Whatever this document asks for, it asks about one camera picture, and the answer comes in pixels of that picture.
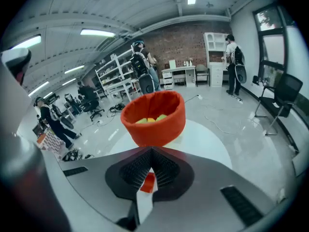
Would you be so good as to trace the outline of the black equipment bundle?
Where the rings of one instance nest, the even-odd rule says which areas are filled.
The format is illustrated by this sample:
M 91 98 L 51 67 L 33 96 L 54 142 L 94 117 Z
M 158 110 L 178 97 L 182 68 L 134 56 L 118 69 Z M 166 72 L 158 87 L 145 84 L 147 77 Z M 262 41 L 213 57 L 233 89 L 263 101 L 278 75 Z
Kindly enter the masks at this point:
M 69 151 L 63 158 L 62 161 L 63 162 L 67 162 L 67 161 L 76 161 L 76 160 L 85 160 L 85 159 L 92 159 L 94 158 L 94 155 L 83 155 L 82 152 L 75 148 L 71 151 Z
M 125 108 L 125 105 L 123 103 L 118 103 L 118 104 L 112 106 L 109 109 L 109 111 L 112 112 L 112 113 L 117 113 L 117 112 L 122 111 L 124 108 Z

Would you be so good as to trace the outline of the white shelf rack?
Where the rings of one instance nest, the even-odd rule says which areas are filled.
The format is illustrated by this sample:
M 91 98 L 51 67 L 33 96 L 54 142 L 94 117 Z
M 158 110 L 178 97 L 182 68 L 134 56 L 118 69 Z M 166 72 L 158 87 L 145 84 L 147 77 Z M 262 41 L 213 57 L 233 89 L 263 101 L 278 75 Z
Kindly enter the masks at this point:
M 119 55 L 111 54 L 111 60 L 95 70 L 102 89 L 104 86 L 112 85 L 125 79 L 137 79 L 130 62 L 132 53 L 133 50 L 129 49 Z M 115 95 L 120 95 L 122 97 L 124 94 L 125 92 L 121 91 L 120 93 L 116 93 L 113 96 L 115 99 Z

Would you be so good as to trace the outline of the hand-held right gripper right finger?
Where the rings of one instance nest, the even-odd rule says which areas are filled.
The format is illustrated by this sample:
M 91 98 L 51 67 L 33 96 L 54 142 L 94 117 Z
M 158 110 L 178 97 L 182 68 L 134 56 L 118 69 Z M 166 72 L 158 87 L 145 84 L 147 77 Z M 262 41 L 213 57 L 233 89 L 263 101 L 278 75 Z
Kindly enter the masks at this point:
M 188 191 L 195 173 L 186 160 L 186 154 L 181 151 L 152 147 L 152 169 L 158 186 L 153 201 L 174 201 Z

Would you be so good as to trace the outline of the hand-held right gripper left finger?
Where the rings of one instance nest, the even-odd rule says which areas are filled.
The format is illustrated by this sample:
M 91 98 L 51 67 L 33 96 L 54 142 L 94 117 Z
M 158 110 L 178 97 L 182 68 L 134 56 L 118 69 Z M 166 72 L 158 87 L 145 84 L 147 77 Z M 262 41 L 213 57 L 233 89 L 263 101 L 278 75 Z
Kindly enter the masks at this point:
M 108 187 L 118 198 L 135 200 L 152 167 L 152 148 L 138 147 L 113 154 L 116 162 L 105 173 Z

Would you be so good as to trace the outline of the cream bucket with red liner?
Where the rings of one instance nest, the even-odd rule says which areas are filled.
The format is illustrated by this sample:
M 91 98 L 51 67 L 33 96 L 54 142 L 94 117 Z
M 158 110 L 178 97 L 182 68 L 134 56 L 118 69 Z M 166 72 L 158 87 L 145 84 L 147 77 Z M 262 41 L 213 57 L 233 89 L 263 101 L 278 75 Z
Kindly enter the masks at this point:
M 156 120 L 162 114 L 167 117 L 156 122 L 136 124 L 142 118 Z M 164 146 L 176 139 L 185 127 L 185 102 L 176 91 L 145 94 L 126 105 L 120 119 L 138 146 Z

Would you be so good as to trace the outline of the red arch block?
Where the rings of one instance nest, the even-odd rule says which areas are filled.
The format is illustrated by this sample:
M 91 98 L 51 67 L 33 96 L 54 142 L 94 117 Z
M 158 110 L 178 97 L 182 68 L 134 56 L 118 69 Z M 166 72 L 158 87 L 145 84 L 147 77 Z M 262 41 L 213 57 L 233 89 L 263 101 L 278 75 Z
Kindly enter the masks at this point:
M 144 180 L 143 185 L 140 188 L 140 191 L 145 193 L 153 193 L 155 187 L 156 177 L 154 173 L 149 172 Z

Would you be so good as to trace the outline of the red checkered box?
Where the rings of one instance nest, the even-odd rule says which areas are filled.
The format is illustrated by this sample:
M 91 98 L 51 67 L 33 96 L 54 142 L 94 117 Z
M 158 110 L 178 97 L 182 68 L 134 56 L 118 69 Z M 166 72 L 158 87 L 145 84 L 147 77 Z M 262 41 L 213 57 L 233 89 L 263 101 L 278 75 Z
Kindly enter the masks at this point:
M 59 139 L 51 129 L 48 129 L 46 132 L 46 137 L 41 144 L 37 144 L 41 150 L 50 151 L 54 154 L 57 161 L 62 160 L 67 149 L 65 147 L 64 141 Z

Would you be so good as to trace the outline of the round white table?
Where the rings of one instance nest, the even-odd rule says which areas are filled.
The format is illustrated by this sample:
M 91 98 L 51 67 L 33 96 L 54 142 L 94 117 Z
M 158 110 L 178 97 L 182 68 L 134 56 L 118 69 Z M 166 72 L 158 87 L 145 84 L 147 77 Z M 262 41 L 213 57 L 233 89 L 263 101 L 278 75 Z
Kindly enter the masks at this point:
M 112 152 L 117 154 L 138 148 L 129 133 L 126 133 L 113 147 Z M 230 156 L 220 139 L 204 126 L 187 120 L 182 133 L 174 140 L 166 144 L 166 148 L 181 151 L 186 154 L 187 162 L 194 170 L 194 166 L 203 163 L 218 162 L 227 168 L 232 168 Z M 116 162 L 113 156 L 93 158 L 85 165 L 89 170 L 97 170 L 105 173 Z

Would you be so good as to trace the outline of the white work table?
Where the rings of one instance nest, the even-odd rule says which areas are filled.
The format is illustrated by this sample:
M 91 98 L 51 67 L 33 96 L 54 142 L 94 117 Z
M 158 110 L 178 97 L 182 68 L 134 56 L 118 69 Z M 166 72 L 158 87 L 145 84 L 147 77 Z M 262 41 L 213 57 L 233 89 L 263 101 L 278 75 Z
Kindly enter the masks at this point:
M 104 92 L 107 94 L 108 99 L 112 104 L 116 104 L 114 94 L 124 91 L 129 101 L 141 95 L 141 89 L 137 79 L 125 79 L 112 85 L 104 86 Z

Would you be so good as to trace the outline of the black metal-frame chair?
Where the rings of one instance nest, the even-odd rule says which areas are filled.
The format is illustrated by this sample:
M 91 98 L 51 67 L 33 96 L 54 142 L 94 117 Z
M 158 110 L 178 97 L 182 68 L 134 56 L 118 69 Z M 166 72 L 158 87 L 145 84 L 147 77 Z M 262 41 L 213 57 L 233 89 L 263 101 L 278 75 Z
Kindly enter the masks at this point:
M 258 98 L 258 106 L 263 106 L 274 117 L 265 131 L 266 136 L 277 135 L 278 131 L 270 132 L 274 128 L 279 117 L 287 118 L 295 105 L 297 96 L 303 86 L 298 78 L 284 73 L 276 86 L 265 85 L 261 96 Z

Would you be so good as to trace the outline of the white desk with drawers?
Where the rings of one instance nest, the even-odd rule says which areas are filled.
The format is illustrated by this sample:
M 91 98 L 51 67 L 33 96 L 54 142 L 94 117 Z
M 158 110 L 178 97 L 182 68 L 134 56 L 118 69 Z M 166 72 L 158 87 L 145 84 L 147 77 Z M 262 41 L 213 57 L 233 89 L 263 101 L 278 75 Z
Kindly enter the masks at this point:
M 184 83 L 186 87 L 196 86 L 196 67 L 183 66 L 161 71 L 165 90 L 172 90 L 176 83 Z

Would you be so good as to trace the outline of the white hutch cabinet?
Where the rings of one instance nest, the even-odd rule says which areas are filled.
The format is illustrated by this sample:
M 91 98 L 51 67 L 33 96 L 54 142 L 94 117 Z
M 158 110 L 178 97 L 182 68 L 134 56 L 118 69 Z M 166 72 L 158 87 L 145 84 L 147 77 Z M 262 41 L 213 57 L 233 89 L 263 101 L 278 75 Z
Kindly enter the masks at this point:
M 206 32 L 203 34 L 206 50 L 207 68 L 209 69 L 210 86 L 221 87 L 224 82 L 224 74 L 227 73 L 225 40 L 227 34 Z

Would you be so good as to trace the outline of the black swivel office chair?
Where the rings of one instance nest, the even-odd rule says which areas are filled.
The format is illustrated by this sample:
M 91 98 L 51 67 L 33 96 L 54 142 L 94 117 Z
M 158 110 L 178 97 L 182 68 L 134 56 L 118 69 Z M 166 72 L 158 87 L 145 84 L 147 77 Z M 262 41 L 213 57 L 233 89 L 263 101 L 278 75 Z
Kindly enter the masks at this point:
M 83 109 L 84 112 L 91 113 L 90 119 L 92 122 L 95 116 L 97 115 L 102 116 L 101 112 L 105 111 L 104 109 L 99 109 L 99 101 L 97 97 L 95 100 L 92 100 L 92 101 L 88 101 L 84 99 L 83 106 L 84 106 L 84 109 Z

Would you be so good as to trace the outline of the black-framed window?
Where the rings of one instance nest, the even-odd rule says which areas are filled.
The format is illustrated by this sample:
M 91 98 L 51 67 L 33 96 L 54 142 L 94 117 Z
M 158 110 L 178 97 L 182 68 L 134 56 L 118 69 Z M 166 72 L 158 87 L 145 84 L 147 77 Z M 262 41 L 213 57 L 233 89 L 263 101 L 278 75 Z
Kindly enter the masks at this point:
M 272 3 L 253 12 L 259 43 L 259 81 L 276 86 L 286 72 L 288 60 L 287 28 L 296 22 L 287 10 Z

